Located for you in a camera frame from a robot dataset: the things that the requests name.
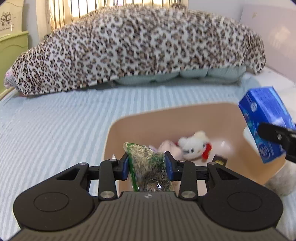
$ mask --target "green plastic bag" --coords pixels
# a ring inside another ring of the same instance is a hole
[[[123,148],[129,155],[129,171],[134,191],[171,190],[171,182],[165,170],[164,155],[133,143],[125,143]]]

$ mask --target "plush toy ear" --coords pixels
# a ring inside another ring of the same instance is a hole
[[[198,131],[194,134],[194,137],[203,140],[203,142],[207,143],[209,142],[209,138],[205,135],[204,131]]]
[[[178,141],[178,146],[183,147],[187,142],[187,138],[186,137],[181,137]]]

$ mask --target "white plush toy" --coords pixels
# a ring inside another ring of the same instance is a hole
[[[191,137],[181,137],[178,146],[183,151],[183,159],[193,160],[202,157],[207,160],[212,149],[209,138],[204,131],[198,131]]]

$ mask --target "striped bed sheet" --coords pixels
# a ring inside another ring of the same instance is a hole
[[[12,206],[29,187],[78,163],[102,161],[107,132],[118,118],[190,104],[238,103],[255,79],[206,85],[175,79],[140,87],[109,87],[33,98],[11,92],[0,101],[0,237],[18,230]],[[95,194],[98,183],[91,185]]]

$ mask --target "pink headboard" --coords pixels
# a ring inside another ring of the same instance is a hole
[[[261,35],[266,65],[296,82],[296,7],[247,4],[241,23]]]

